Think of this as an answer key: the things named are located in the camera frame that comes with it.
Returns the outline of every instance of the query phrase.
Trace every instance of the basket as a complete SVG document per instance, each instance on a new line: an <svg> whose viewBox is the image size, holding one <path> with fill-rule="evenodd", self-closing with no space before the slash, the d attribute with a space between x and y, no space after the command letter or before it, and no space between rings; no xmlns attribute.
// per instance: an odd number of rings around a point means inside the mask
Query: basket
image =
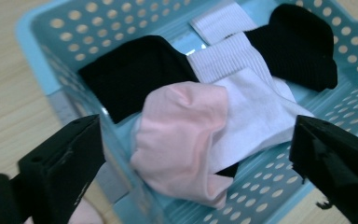
<svg viewBox="0 0 358 224"><path fill-rule="evenodd" d="M276 223L313 186L291 168L290 143L241 162L227 204L216 210L150 189L130 168L130 130L138 115L114 124L76 71L143 35L161 35L182 53L205 47L189 20L219 1L56 0L24 15L16 32L44 94L63 123L100 114L109 167L97 179L123 223ZM328 22L335 34L338 86L322 92L289 83L317 118L358 135L358 21L336 1L239 0L258 25L281 3L297 4Z"/></svg>

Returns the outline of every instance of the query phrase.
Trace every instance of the pink cloth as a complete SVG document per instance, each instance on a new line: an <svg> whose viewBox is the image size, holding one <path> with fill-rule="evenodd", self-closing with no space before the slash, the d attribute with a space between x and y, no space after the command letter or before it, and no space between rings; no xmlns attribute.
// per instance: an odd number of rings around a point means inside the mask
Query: pink cloth
<svg viewBox="0 0 358 224"><path fill-rule="evenodd" d="M176 83L146 100L131 165L154 190L221 208L233 178L209 174L213 135L227 119L224 87Z"/></svg>

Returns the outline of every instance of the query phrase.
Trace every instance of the white ribbed cuff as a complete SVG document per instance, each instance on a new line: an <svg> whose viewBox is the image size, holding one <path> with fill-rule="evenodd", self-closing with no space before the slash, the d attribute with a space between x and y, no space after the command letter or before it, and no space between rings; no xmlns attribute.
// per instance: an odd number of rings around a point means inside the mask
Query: white ribbed cuff
<svg viewBox="0 0 358 224"><path fill-rule="evenodd" d="M229 35L257 28L249 15L233 0L223 0L190 22L209 45Z"/></svg>
<svg viewBox="0 0 358 224"><path fill-rule="evenodd" d="M270 86L274 85L266 62L244 33L196 51L187 60L201 83L214 83L249 67Z"/></svg>

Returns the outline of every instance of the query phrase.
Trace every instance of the wooden table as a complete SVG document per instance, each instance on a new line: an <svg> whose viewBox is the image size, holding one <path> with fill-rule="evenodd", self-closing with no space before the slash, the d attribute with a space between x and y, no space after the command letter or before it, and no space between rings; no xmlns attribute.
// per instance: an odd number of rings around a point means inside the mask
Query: wooden table
<svg viewBox="0 0 358 224"><path fill-rule="evenodd" d="M352 6L357 1L341 0ZM48 104L25 61L14 36L20 16L48 0L0 0L0 173L13 177L17 161L62 125ZM98 185L93 183L86 198L106 223L119 223ZM346 223L337 210L321 211L314 204L323 198L318 190L305 198L282 223Z"/></svg>

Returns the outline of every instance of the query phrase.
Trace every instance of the plastic laundry basket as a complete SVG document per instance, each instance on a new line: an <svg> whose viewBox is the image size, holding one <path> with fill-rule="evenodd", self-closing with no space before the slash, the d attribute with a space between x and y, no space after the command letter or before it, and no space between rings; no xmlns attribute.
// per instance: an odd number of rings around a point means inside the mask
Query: plastic laundry basket
<svg viewBox="0 0 358 224"><path fill-rule="evenodd" d="M290 143L285 143L241 163L223 209L162 196L146 186L128 164L130 129L138 115L114 124L76 73L106 52L143 35L162 35L183 53L204 48L188 22L216 3L56 0L30 11L18 24L17 36L24 54L62 122L101 114L107 157L117 175L105 175L99 180L124 223L275 223L313 188L309 182L303 185L291 169ZM238 3L259 25L268 22L273 8L280 3L308 8L331 24L338 86L318 93L289 85L297 101L318 118L358 135L358 21L333 0ZM118 188L125 193L112 197Z"/></svg>

